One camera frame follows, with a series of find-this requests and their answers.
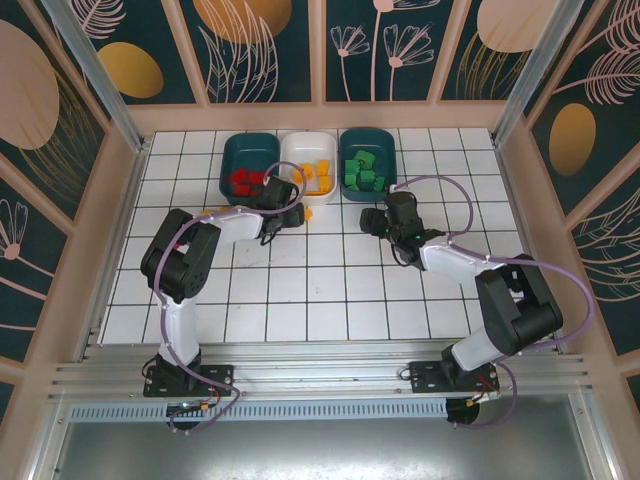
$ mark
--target green cube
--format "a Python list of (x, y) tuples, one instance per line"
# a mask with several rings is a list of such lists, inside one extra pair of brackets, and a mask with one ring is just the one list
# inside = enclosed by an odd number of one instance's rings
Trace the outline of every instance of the green cube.
[(345, 175), (344, 176), (344, 184), (347, 187), (352, 185), (356, 185), (358, 183), (358, 178), (355, 175)]
[(373, 164), (376, 163), (376, 156), (373, 153), (365, 152), (364, 150), (358, 150), (353, 159), (360, 163), (363, 170), (372, 170)]
[(373, 183), (376, 179), (376, 174), (373, 170), (361, 170), (360, 181), (365, 183)]
[(360, 172), (360, 165), (345, 165), (344, 167), (344, 173), (345, 175), (357, 175)]
[(376, 181), (373, 184), (373, 190), (376, 192), (382, 192), (384, 190), (384, 182), (385, 182), (385, 178), (384, 177), (378, 177), (376, 178)]

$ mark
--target mounting plate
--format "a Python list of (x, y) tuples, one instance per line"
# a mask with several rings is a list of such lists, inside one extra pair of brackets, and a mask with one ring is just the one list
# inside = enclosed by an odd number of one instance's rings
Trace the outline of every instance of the mounting plate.
[[(233, 385), (233, 365), (202, 365), (200, 375), (215, 382)], [(231, 390), (224, 388), (219, 388), (218, 393), (221, 397), (231, 396)], [(209, 385), (203, 382), (197, 382), (191, 391), (176, 388), (163, 381), (159, 374), (159, 368), (154, 365), (147, 369), (143, 395), (148, 398), (208, 398), (211, 396), (211, 392)]]
[(489, 384), (500, 390), (496, 367), (490, 363), (477, 368), (473, 372), (469, 372), (468, 375), (460, 379), (455, 387), (452, 387), (447, 381), (439, 361), (411, 362), (409, 364), (409, 375), (413, 393), (471, 393), (482, 391), (486, 387), (478, 379), (478, 375), (482, 375)]

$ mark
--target white tile grid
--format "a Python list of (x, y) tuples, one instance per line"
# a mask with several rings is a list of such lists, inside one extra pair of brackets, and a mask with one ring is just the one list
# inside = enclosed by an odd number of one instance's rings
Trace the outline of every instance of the white tile grid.
[[(450, 176), (474, 200), (472, 231), (460, 244), (518, 254), (522, 247), (495, 156), (483, 150), (491, 148), (490, 139), (486, 130), (471, 130), (388, 129), (397, 144), (398, 182), (404, 174)], [(290, 132), (275, 133), (284, 138)], [(139, 273), (140, 259), (169, 208), (197, 213), (226, 204), (218, 177), (224, 142), (236, 133), (157, 134), (101, 342), (159, 341), (159, 315)], [(464, 197), (448, 183), (421, 181), (410, 189), (426, 228), (449, 231), (466, 224)], [(199, 297), (202, 342), (457, 338), (477, 328), (477, 292), (444, 276), (398, 267), (388, 242), (360, 233), (360, 212), (368, 207), (373, 205), (338, 196), (332, 205), (312, 208), (307, 226), (267, 247), (247, 241), (219, 248)]]

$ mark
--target orange circle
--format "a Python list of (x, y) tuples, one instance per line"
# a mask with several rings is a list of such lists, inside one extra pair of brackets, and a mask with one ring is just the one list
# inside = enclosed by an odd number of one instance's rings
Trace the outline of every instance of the orange circle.
[[(253, 15), (249, 15), (245, 3)], [(289, 23), (292, 10), (291, 0), (194, 0), (193, 4), (213, 33), (229, 42), (244, 44), (258, 43), (263, 38), (259, 33), (260, 19), (272, 36), (278, 35)], [(251, 35), (256, 27), (258, 32)]]

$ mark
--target red cube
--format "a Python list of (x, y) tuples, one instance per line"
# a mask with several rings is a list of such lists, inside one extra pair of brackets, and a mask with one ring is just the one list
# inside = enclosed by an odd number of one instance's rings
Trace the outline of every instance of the red cube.
[(251, 195), (251, 187), (249, 185), (235, 185), (234, 195), (236, 197), (248, 197)]
[(263, 185), (264, 172), (251, 172), (249, 174), (249, 185)]
[(231, 183), (233, 185), (240, 185), (241, 183), (244, 183), (246, 180), (247, 180), (247, 170), (244, 168), (236, 170), (231, 174)]

